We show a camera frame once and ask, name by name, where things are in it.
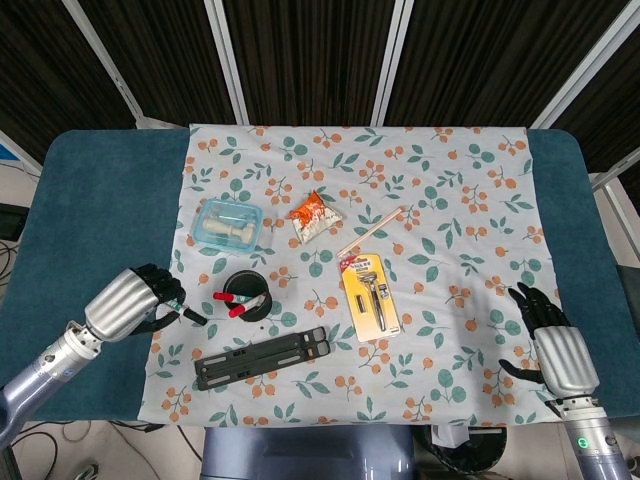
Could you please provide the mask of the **white screen frame post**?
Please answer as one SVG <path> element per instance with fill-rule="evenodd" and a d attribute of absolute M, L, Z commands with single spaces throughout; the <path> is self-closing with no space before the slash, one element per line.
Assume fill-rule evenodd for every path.
<path fill-rule="evenodd" d="M 214 45 L 218 54 L 226 90 L 237 125 L 249 125 L 250 119 L 223 0 L 203 0 Z"/>
<path fill-rule="evenodd" d="M 549 129 L 640 26 L 640 0 L 629 0 L 554 94 L 530 129 Z"/>
<path fill-rule="evenodd" d="M 384 125 L 413 11 L 414 0 L 394 0 L 370 125 Z"/>
<path fill-rule="evenodd" d="M 145 127 L 145 116 L 142 108 L 136 100 L 133 92 L 126 83 L 123 75 L 116 66 L 114 60 L 109 54 L 106 46 L 99 37 L 90 19 L 86 15 L 79 0 L 61 0 L 65 9 L 71 16 L 75 25 L 89 44 L 91 50 L 98 58 L 102 67 L 105 69 L 111 81 L 124 100 L 130 114 L 132 115 L 137 128 Z"/>

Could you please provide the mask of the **blue grey robot torso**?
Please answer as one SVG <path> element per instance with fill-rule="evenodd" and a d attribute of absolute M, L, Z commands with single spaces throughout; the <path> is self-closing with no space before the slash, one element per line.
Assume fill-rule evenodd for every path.
<path fill-rule="evenodd" d="M 208 428 L 199 480 L 413 480 L 414 445 L 395 425 Z"/>

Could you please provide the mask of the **black waste bin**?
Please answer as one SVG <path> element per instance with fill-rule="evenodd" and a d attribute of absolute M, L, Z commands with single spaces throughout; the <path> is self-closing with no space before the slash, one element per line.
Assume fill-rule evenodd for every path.
<path fill-rule="evenodd" d="M 424 425 L 412 428 L 417 444 L 449 471 L 479 474 L 501 459 L 507 445 L 504 427 Z"/>

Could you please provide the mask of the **clear container with blue lid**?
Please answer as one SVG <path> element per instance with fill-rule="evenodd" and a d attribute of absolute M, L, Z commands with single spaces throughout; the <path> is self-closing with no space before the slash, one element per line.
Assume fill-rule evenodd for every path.
<path fill-rule="evenodd" d="M 249 243 L 243 243 L 237 237 L 212 234 L 202 227 L 202 222 L 208 217 L 218 217 L 235 227 L 243 227 L 246 223 L 254 223 L 255 231 Z M 262 209 L 247 203 L 227 200 L 208 199 L 201 207 L 195 218 L 192 236 L 196 243 L 210 248 L 246 254 L 253 251 L 260 236 L 263 222 Z"/>

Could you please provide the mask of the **thin wooden stick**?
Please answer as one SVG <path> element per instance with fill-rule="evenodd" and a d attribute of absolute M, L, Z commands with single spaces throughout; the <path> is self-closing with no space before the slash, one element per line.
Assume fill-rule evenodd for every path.
<path fill-rule="evenodd" d="M 372 225 L 365 233 L 362 233 L 356 239 L 354 239 L 352 242 L 347 244 L 344 248 L 339 250 L 336 253 L 336 256 L 338 258 L 340 258 L 340 257 L 343 257 L 346 254 L 348 254 L 354 247 L 359 246 L 364 240 L 366 240 L 369 237 L 373 236 L 378 230 L 383 228 L 387 223 L 391 222 L 397 215 L 399 215 L 400 213 L 403 213 L 404 210 L 405 210 L 405 206 L 400 206 L 400 207 L 396 208 L 395 210 L 393 210 L 392 212 L 390 212 L 389 214 L 387 214 L 379 222 L 377 222 L 376 224 Z"/>

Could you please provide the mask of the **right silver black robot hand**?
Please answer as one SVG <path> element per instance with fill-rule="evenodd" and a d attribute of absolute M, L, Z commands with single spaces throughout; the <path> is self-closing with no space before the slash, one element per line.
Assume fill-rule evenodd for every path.
<path fill-rule="evenodd" d="M 539 289 L 519 282 L 508 293 L 520 310 L 539 368 L 518 368 L 501 359 L 502 369 L 517 379 L 546 386 L 557 399 L 592 395 L 600 381 L 580 330 Z"/>

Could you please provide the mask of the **blue table cover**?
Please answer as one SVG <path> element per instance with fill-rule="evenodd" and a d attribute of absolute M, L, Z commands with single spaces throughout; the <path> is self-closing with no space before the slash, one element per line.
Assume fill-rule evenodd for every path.
<path fill-rule="evenodd" d="M 167 266 L 189 134 L 71 130 L 51 144 L 0 304 L 0 387 L 127 267 Z M 577 140 L 531 130 L 533 178 L 561 302 L 613 418 L 640 417 L 640 341 Z"/>

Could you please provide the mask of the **black folding laptop stand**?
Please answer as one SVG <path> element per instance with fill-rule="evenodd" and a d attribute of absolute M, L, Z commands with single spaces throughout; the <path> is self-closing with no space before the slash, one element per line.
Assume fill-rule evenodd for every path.
<path fill-rule="evenodd" d="M 196 388 L 207 391 L 327 356 L 324 327 L 292 333 L 194 362 Z"/>

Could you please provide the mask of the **orange white snack packet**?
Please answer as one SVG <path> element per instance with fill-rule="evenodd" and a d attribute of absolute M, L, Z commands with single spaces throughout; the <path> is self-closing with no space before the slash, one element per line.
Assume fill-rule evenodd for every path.
<path fill-rule="evenodd" d="M 307 244 L 343 217 L 328 206 L 316 191 L 312 191 L 302 204 L 289 212 L 287 219 L 292 222 L 298 240 Z"/>

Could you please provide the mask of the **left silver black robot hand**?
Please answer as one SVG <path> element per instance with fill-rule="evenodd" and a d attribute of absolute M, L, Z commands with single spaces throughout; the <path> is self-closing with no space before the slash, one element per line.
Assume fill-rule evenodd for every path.
<path fill-rule="evenodd" d="M 119 342 L 181 290 L 177 278 L 154 264 L 127 268 L 85 307 L 85 325 L 101 341 Z"/>

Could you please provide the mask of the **floral white tablecloth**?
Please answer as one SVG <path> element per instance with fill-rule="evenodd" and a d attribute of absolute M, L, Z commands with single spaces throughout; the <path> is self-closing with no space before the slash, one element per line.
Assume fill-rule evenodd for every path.
<path fill-rule="evenodd" d="M 170 267 L 208 322 L 180 320 L 154 335 L 139 418 L 222 427 L 549 421 L 547 390 L 499 365 L 538 365 L 508 290 L 522 282 L 557 293 L 532 170 L 522 127 L 192 126 Z M 312 191 L 343 219 L 302 244 L 287 215 Z M 208 199 L 262 209 L 252 252 L 194 241 Z M 357 339 L 340 273 L 344 257 L 364 253 L 383 262 L 401 328 L 369 342 Z M 238 304 L 212 298 L 241 270 L 268 283 L 273 306 L 260 321 L 230 318 Z M 317 327 L 327 356 L 196 388 L 196 360 Z"/>

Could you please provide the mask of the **green labelled black marker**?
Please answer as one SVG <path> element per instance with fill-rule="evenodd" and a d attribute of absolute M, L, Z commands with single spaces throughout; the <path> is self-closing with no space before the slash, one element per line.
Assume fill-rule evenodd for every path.
<path fill-rule="evenodd" d="M 208 322 L 207 318 L 192 310 L 188 306 L 179 303 L 177 300 L 169 300 L 165 303 L 165 305 L 174 312 L 178 313 L 180 316 L 185 317 L 198 325 L 204 326 Z"/>

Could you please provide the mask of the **dark corrugated screen panel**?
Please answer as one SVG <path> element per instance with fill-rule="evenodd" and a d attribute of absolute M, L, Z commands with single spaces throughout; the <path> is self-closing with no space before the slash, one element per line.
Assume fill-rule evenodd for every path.
<path fill-rule="evenodd" d="M 628 2 L 414 0 L 386 125 L 531 125 Z"/>
<path fill-rule="evenodd" d="M 371 122 L 394 0 L 223 0 L 250 123 Z"/>
<path fill-rule="evenodd" d="M 61 0 L 0 0 L 0 130 L 42 164 L 78 129 L 134 117 Z"/>
<path fill-rule="evenodd" d="M 553 124 L 579 143 L 587 171 L 604 172 L 640 146 L 640 29 Z"/>
<path fill-rule="evenodd" d="M 145 116 L 234 124 L 204 0 L 79 0 Z"/>

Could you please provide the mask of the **black device box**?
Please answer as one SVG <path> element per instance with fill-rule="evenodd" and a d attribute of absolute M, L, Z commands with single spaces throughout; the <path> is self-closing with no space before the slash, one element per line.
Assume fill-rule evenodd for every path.
<path fill-rule="evenodd" d="M 17 242 L 22 235 L 29 209 L 0 203 L 0 240 Z"/>

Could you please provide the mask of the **razor in yellow blister pack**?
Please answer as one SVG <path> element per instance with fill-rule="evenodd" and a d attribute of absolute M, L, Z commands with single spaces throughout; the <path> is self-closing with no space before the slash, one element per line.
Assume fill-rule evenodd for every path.
<path fill-rule="evenodd" d="M 358 341 L 397 335 L 400 322 L 380 256 L 364 253 L 344 257 L 340 273 Z"/>

